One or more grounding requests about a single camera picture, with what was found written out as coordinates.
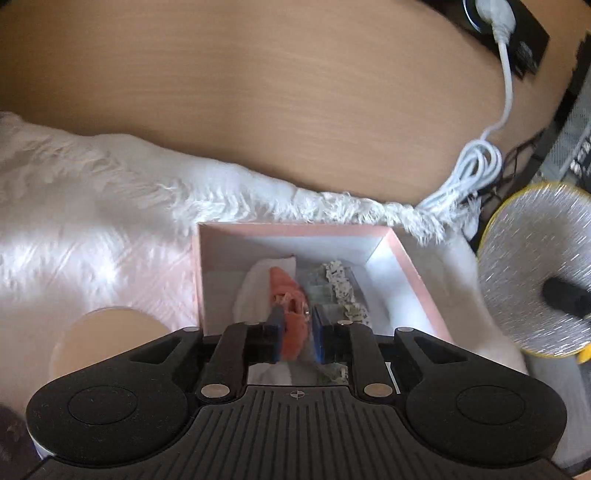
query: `white cable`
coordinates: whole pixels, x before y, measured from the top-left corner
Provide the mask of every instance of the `white cable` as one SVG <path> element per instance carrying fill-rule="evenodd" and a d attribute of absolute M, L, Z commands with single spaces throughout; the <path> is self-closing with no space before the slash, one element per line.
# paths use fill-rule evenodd
<path fill-rule="evenodd" d="M 492 0 L 490 2 L 484 0 L 483 3 L 487 3 L 483 8 L 484 12 L 479 10 L 479 13 L 485 20 L 493 24 L 493 34 L 499 46 L 503 77 L 505 79 L 505 109 L 497 123 L 485 128 L 480 138 L 466 144 L 457 159 L 452 174 L 445 183 L 417 205 L 417 208 L 435 214 L 449 210 L 475 194 L 478 190 L 493 183 L 503 166 L 501 151 L 487 139 L 491 132 L 505 126 L 513 106 L 513 82 L 507 44 L 511 33 L 515 29 L 515 17 L 506 0 Z"/>

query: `cardboard box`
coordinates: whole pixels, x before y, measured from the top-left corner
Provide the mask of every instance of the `cardboard box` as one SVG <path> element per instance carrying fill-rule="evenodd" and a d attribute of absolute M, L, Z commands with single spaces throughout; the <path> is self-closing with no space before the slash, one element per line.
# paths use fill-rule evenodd
<path fill-rule="evenodd" d="M 452 341 L 398 237 L 385 226 L 203 223 L 193 255 L 197 318 L 206 335 L 233 322 L 236 295 L 255 262 L 295 255 L 298 268 L 331 260 L 350 265 L 375 333 L 411 326 Z"/>

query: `silver round object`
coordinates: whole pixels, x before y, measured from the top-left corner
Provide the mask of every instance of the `silver round object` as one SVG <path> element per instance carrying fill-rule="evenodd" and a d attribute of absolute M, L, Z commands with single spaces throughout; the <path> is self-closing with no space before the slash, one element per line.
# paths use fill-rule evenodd
<path fill-rule="evenodd" d="M 384 398 L 389 395 L 392 395 L 392 393 L 394 392 L 394 390 L 392 390 L 392 387 L 384 383 L 370 383 L 369 385 L 365 386 L 363 391 L 366 395 L 375 398 Z"/>
<path fill-rule="evenodd" d="M 221 383 L 210 383 L 201 389 L 201 395 L 207 398 L 222 398 L 230 393 L 230 389 Z"/>
<path fill-rule="evenodd" d="M 537 355 L 572 355 L 591 342 L 587 320 L 544 302 L 546 279 L 591 287 L 591 196 L 541 184 L 511 197 L 491 219 L 478 250 L 486 306 L 501 330 Z"/>

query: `power outlet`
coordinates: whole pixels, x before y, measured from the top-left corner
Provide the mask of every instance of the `power outlet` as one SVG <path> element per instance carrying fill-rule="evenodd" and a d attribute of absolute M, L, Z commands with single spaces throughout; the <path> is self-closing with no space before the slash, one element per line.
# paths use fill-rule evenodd
<path fill-rule="evenodd" d="M 492 28 L 476 11 L 476 0 L 423 0 L 450 21 L 477 38 L 491 52 L 499 56 L 492 36 Z M 536 74 L 550 36 L 527 7 L 519 0 L 507 0 L 515 14 L 517 26 L 511 35 L 507 51 L 511 70 L 522 79 L 526 73 Z"/>

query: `yellow rim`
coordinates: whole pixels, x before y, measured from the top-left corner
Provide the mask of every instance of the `yellow rim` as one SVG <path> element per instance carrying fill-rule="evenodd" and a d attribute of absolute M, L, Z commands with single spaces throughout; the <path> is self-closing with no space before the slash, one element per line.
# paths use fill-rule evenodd
<path fill-rule="evenodd" d="M 528 185 L 527 187 L 521 189 L 518 192 L 515 192 L 513 195 L 511 195 L 509 198 L 507 198 L 503 203 L 501 203 L 501 206 L 499 208 L 497 208 L 496 212 L 492 214 L 491 218 L 488 220 L 488 222 L 486 223 L 486 227 L 484 228 L 484 232 L 482 233 L 482 238 L 480 239 L 480 245 L 478 246 L 478 252 L 476 252 L 476 260 L 480 259 L 480 252 L 482 250 L 482 245 L 484 245 L 485 241 L 486 241 L 486 237 L 488 236 L 488 233 L 491 229 L 491 226 L 493 224 L 493 222 L 496 220 L 497 216 L 507 207 L 509 206 L 509 203 L 512 202 L 513 200 L 521 197 L 522 195 L 524 195 L 527 192 L 530 192 L 532 190 L 541 190 L 544 189 L 548 186 L 554 186 L 557 189 L 560 187 L 567 187 L 568 189 L 582 195 L 582 196 L 586 196 L 589 197 L 591 199 L 591 194 L 589 192 L 586 192 L 583 189 L 580 189 L 579 187 L 572 185 L 570 183 L 565 183 L 562 181 L 545 181 L 542 183 L 534 183 L 533 185 Z M 581 349 L 577 350 L 576 352 L 573 353 L 568 353 L 565 355 L 550 355 L 549 353 L 537 353 L 537 352 L 531 352 L 528 349 L 519 347 L 520 350 L 522 350 L 523 352 L 527 353 L 528 355 L 532 355 L 532 356 L 536 356 L 539 358 L 566 358 L 568 356 L 573 356 L 573 355 L 577 355 L 579 353 L 581 353 L 583 350 L 585 350 L 586 348 L 589 347 L 589 345 L 585 345 L 584 347 L 582 347 Z"/>

